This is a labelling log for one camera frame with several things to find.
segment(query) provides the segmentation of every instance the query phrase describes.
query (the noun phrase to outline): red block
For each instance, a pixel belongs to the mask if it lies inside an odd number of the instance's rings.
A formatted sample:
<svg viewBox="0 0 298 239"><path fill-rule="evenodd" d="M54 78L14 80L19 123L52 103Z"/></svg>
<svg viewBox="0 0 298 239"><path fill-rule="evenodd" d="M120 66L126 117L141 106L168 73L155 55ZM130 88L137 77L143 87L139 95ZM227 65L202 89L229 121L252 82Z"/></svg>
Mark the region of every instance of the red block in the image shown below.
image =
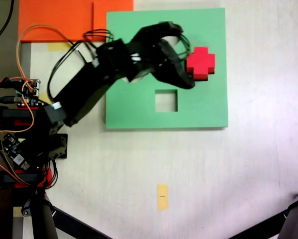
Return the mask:
<svg viewBox="0 0 298 239"><path fill-rule="evenodd" d="M194 53L187 58L187 72L195 81L207 81L208 75L215 73L215 54L210 54L206 46L194 47Z"/></svg>

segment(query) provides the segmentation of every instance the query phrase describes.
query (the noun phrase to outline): green board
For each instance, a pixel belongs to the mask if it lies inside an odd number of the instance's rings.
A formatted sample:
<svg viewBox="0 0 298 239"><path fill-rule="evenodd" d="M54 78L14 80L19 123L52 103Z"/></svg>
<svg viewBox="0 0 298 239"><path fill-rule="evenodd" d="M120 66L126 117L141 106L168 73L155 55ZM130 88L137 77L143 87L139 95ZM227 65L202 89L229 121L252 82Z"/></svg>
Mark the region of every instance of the green board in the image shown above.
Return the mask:
<svg viewBox="0 0 298 239"><path fill-rule="evenodd" d="M161 21L179 24L191 46L208 46L216 54L215 74L191 90L157 81L152 75L139 83L116 82L106 94L106 127L189 128L227 127L225 9L108 12L107 28L128 43L136 32ZM182 52L181 43L175 47ZM156 90L177 90L178 111L156 112Z"/></svg>

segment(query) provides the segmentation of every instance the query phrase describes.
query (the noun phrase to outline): white surface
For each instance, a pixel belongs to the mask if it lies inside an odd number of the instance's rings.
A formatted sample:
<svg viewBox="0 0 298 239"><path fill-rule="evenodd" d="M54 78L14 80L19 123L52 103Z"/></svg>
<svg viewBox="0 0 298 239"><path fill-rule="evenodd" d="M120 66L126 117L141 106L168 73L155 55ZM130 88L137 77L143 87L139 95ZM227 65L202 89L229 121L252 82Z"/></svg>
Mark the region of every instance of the white surface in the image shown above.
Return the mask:
<svg viewBox="0 0 298 239"><path fill-rule="evenodd" d="M136 10L205 6L226 8L229 128L106 131L101 101L64 129L69 158L58 161L49 198L114 239L226 239L298 193L298 0L135 2ZM31 78L44 82L63 52L39 47L32 46ZM53 94L82 66L70 59ZM77 90L84 87L82 80ZM160 183L169 186L162 212Z"/></svg>

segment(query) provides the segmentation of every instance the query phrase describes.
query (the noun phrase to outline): orange paper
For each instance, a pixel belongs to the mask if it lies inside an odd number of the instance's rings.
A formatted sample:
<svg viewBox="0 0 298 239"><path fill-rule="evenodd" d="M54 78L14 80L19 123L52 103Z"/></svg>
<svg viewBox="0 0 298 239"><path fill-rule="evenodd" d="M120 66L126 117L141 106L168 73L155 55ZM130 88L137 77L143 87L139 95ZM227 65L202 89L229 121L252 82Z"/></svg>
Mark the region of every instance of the orange paper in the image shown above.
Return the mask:
<svg viewBox="0 0 298 239"><path fill-rule="evenodd" d="M133 10L133 0L19 0L18 35L33 24L59 28L70 40L83 33L105 28L108 11ZM22 42L66 41L57 31L39 27L29 30Z"/></svg>

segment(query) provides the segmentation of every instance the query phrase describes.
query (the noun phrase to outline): yellow tape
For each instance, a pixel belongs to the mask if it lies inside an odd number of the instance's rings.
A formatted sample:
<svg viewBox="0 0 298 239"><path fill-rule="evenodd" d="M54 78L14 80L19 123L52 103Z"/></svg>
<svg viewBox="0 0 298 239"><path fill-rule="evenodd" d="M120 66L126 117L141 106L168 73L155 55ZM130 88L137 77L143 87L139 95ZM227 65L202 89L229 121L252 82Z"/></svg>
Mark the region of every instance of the yellow tape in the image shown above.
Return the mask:
<svg viewBox="0 0 298 239"><path fill-rule="evenodd" d="M158 196L158 211L168 209L168 185L158 184L157 185L157 196Z"/></svg>
<svg viewBox="0 0 298 239"><path fill-rule="evenodd" d="M67 51L72 45L69 42L48 42L48 51Z"/></svg>

